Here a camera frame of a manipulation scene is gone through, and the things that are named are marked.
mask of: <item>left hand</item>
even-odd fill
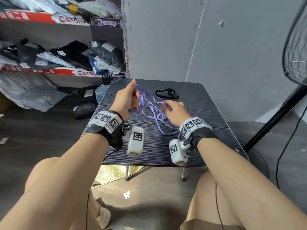
[[[110,110],[119,113],[123,120],[126,121],[129,117],[129,109],[139,107],[140,92],[135,89],[136,80],[132,80],[126,88],[117,92],[115,100]]]

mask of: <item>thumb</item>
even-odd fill
[[[136,80],[132,80],[126,87],[126,90],[129,92],[129,93],[132,93],[134,88],[136,87]]]

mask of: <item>table leg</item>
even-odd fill
[[[125,174],[125,181],[128,182],[128,175],[129,175],[129,165],[126,165],[126,174]]]
[[[185,182],[185,167],[182,168],[182,181]]]

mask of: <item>white tracking module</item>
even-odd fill
[[[191,147],[191,145],[187,140],[171,140],[169,142],[169,151],[171,152],[172,162],[176,165],[184,165],[186,162],[188,162],[186,149],[188,149],[189,147]]]
[[[138,157],[143,152],[145,130],[142,127],[134,126],[123,135],[122,140],[128,141],[128,156]]]

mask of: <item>right hand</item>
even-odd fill
[[[170,111],[166,104],[171,106],[173,110]],[[162,103],[162,112],[168,117],[171,123],[177,127],[180,127],[184,121],[191,118],[182,102],[166,100]]]

